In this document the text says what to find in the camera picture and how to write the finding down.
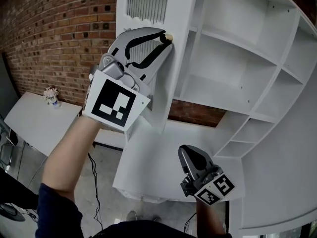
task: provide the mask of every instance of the dark blue sleeve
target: dark blue sleeve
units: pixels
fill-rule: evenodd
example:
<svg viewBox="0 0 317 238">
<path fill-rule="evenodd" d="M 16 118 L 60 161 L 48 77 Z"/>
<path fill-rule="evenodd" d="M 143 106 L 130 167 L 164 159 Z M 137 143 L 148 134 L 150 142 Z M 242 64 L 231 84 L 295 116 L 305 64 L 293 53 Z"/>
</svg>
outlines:
<svg viewBox="0 0 317 238">
<path fill-rule="evenodd" d="M 36 238 L 83 237 L 83 215 L 77 206 L 43 183 L 39 189 L 38 216 Z"/>
</svg>

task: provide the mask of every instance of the concrete floor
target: concrete floor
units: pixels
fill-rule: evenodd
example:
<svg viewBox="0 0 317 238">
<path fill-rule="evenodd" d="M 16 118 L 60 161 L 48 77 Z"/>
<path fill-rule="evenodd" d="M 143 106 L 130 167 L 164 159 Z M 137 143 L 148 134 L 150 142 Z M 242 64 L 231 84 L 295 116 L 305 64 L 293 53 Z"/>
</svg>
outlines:
<svg viewBox="0 0 317 238">
<path fill-rule="evenodd" d="M 14 178 L 17 178 L 21 152 L 22 144 L 15 149 L 12 166 L 8 171 Z M 102 146 L 96 146 L 91 152 L 91 155 L 97 164 L 98 191 L 101 203 L 100 213 L 104 228 L 120 221 L 124 221 L 128 212 L 134 210 L 139 216 L 142 216 L 143 219 L 151 219 L 153 215 L 158 215 L 162 218 L 164 224 L 182 231 L 185 222 L 195 213 L 196 209 L 194 203 L 166 201 L 161 204 L 151 204 L 124 197 L 115 188 L 112 188 L 121 152 Z M 44 165 L 39 169 L 31 183 L 30 181 L 35 171 L 43 161 L 45 162 L 45 160 L 45 155 L 29 145 L 25 146 L 18 181 L 25 186 L 30 184 L 29 189 L 35 193 L 38 192 L 41 183 Z M 93 218 L 96 212 L 97 202 L 92 166 L 88 158 L 75 190 L 75 202 L 83 214 L 81 227 L 84 237 L 88 238 L 89 236 L 98 233 L 101 230 L 101 227 Z M 224 203 L 216 204 L 213 207 L 217 211 L 221 221 L 224 223 Z M 0 216 L 0 233 L 5 238 L 33 238 L 37 225 L 29 216 L 25 216 L 25 222 L 14 222 Z M 192 219 L 187 233 L 196 236 L 196 217 Z"/>
</svg>

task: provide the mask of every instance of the forearm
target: forearm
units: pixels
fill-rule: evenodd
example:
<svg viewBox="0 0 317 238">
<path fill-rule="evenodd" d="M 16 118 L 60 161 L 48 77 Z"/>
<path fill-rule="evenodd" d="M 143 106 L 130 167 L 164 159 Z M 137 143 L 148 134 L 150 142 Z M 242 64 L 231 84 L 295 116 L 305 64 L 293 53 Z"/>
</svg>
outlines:
<svg viewBox="0 0 317 238">
<path fill-rule="evenodd" d="M 198 238 L 225 234 L 223 226 L 212 207 L 207 206 L 200 200 L 196 200 L 196 212 Z"/>
<path fill-rule="evenodd" d="M 66 197 L 73 193 L 100 124 L 81 116 L 50 154 L 42 182 Z"/>
</svg>

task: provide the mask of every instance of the shoe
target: shoe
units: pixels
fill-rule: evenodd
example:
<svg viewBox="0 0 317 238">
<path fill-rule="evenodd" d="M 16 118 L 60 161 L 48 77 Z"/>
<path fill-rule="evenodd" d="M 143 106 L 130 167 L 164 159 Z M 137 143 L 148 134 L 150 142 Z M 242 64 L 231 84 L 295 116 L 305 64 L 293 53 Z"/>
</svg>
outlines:
<svg viewBox="0 0 317 238">
<path fill-rule="evenodd" d="M 162 223 L 162 219 L 158 215 L 154 215 L 153 218 L 152 218 L 152 221 Z"/>
<path fill-rule="evenodd" d="M 130 211 L 127 215 L 126 221 L 136 221 L 138 220 L 138 215 L 135 211 Z"/>
</svg>

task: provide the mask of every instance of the person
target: person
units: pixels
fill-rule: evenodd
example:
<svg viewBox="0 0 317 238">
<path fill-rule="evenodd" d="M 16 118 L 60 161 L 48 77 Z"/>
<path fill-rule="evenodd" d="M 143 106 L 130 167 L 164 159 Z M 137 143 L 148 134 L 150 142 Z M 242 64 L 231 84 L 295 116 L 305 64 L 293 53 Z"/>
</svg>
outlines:
<svg viewBox="0 0 317 238">
<path fill-rule="evenodd" d="M 74 189 L 83 169 L 88 151 L 100 129 L 100 124 L 80 116 L 55 147 L 44 167 L 39 189 L 38 229 L 36 238 L 81 238 L 82 214 L 74 203 Z M 202 237 L 226 235 L 214 210 L 197 201 L 197 234 Z M 96 234 L 102 237 L 192 237 L 162 223 L 139 220 L 111 225 Z"/>
</svg>

